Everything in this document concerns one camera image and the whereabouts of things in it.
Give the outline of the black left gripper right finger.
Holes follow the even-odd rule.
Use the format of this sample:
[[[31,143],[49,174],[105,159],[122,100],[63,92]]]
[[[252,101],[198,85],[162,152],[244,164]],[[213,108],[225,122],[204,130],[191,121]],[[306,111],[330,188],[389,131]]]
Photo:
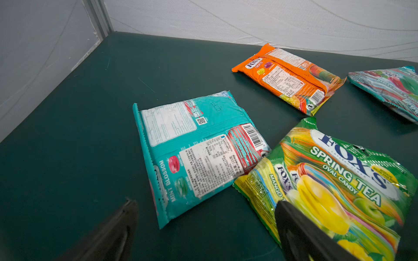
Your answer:
[[[287,261],[357,260],[289,202],[276,204],[275,220]]]

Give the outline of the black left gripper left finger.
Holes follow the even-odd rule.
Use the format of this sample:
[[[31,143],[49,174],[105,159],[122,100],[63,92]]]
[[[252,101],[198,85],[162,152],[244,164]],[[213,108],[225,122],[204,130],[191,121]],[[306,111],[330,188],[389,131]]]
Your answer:
[[[132,252],[139,208],[127,200],[57,261],[127,261]]]

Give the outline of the green spring tea candy bag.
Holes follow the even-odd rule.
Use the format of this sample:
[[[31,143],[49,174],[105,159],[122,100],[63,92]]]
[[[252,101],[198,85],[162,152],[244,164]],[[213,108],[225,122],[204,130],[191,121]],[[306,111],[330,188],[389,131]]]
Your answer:
[[[392,261],[418,181],[387,154],[328,136],[308,117],[234,187],[276,242],[274,212],[285,201],[359,260]]]

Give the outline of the teal mint blossom candy bag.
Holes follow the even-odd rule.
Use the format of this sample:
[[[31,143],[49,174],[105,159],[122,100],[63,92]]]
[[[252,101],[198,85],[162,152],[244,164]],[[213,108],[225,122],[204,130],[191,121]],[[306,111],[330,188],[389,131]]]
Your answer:
[[[166,226],[248,174],[270,147],[229,91],[133,105],[158,225]]]

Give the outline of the orange fruits candy bag far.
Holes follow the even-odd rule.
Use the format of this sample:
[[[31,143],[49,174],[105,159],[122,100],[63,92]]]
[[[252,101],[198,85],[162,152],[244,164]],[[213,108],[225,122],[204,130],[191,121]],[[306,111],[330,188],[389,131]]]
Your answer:
[[[346,82],[345,78],[269,43],[233,67],[232,72],[244,73],[307,116],[314,116]]]

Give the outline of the mint blossom candy bag front-up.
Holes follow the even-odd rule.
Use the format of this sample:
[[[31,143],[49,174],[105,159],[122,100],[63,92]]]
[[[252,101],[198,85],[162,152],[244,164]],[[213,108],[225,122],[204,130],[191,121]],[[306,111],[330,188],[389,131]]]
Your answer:
[[[350,72],[348,79],[392,111],[418,123],[418,72],[415,67]]]

